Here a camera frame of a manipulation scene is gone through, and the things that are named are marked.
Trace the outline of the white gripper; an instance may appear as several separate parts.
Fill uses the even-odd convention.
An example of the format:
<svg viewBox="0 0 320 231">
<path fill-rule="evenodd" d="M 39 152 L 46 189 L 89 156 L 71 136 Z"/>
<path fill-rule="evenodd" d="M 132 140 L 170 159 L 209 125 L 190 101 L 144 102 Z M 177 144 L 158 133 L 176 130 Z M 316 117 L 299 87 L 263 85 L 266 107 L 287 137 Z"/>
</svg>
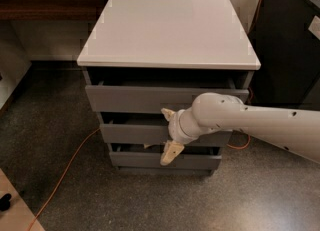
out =
<svg viewBox="0 0 320 231">
<path fill-rule="evenodd" d="M 168 121 L 169 135 L 174 140 L 165 143 L 160 159 L 162 166 L 169 165 L 184 150 L 184 145 L 197 140 L 202 135 L 214 132 L 213 128 L 201 127 L 191 109 L 173 111 L 162 108 L 161 113 Z"/>
</svg>

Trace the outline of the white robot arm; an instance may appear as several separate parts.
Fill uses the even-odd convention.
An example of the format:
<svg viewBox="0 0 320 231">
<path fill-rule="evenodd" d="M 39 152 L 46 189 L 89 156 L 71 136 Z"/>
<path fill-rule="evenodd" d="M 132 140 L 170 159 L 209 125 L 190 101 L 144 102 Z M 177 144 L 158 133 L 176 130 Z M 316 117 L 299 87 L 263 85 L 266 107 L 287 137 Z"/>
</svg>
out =
<svg viewBox="0 0 320 231">
<path fill-rule="evenodd" d="M 168 121 L 170 139 L 161 155 L 170 164 L 199 137 L 236 130 L 313 162 L 320 162 L 320 112 L 248 106 L 239 98 L 217 93 L 197 96 L 191 107 L 177 112 L 161 110 Z"/>
</svg>

